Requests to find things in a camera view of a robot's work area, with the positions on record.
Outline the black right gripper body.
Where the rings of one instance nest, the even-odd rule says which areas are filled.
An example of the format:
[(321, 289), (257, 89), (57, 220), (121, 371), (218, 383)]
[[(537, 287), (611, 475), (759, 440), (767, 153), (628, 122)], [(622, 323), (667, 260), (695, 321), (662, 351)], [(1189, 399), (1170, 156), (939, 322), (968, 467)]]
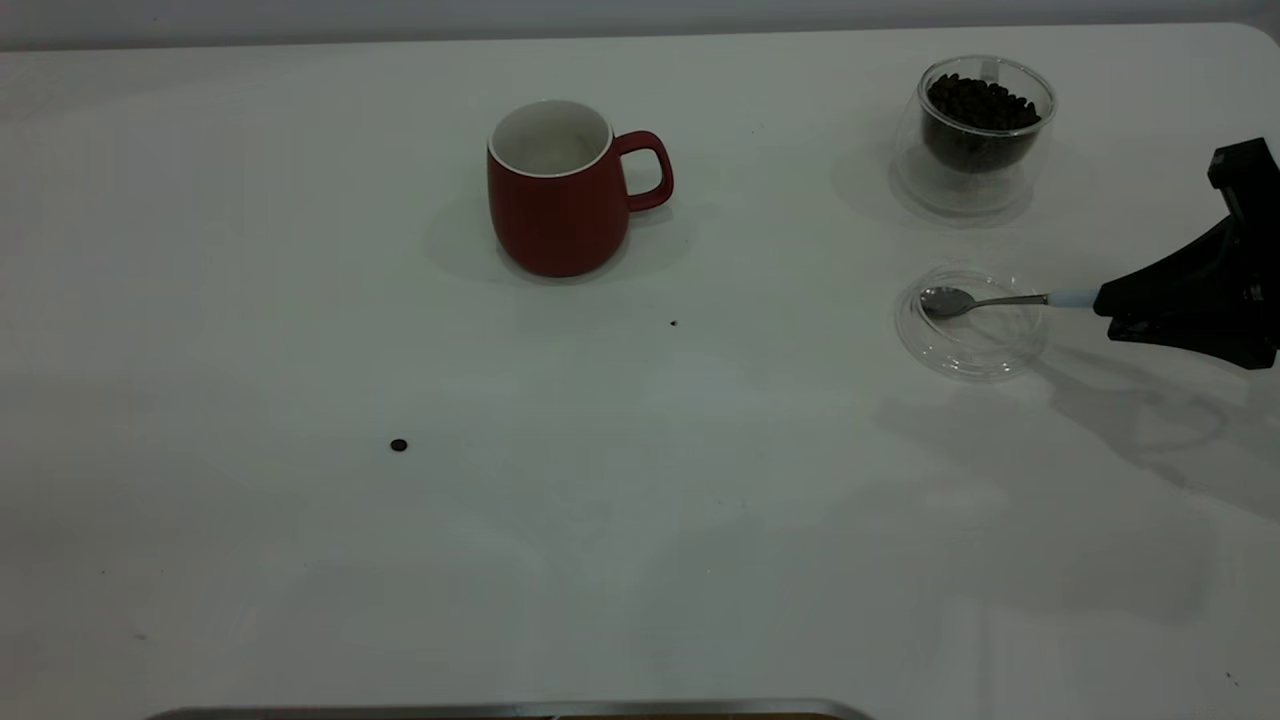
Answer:
[(1213, 151), (1208, 178), (1229, 215), (1240, 225), (1277, 225), (1279, 168), (1266, 138), (1252, 138)]

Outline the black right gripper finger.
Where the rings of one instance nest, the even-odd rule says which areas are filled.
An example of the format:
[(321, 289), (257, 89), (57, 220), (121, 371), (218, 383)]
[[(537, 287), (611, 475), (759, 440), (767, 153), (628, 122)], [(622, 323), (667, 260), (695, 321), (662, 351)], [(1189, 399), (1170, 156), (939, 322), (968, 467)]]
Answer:
[(1174, 254), (1105, 283), (1098, 316), (1238, 311), (1277, 283), (1277, 228), (1224, 218)]
[(1260, 333), (1185, 322), (1111, 322), (1108, 338), (1216, 357), (1247, 370), (1270, 369), (1277, 350)]

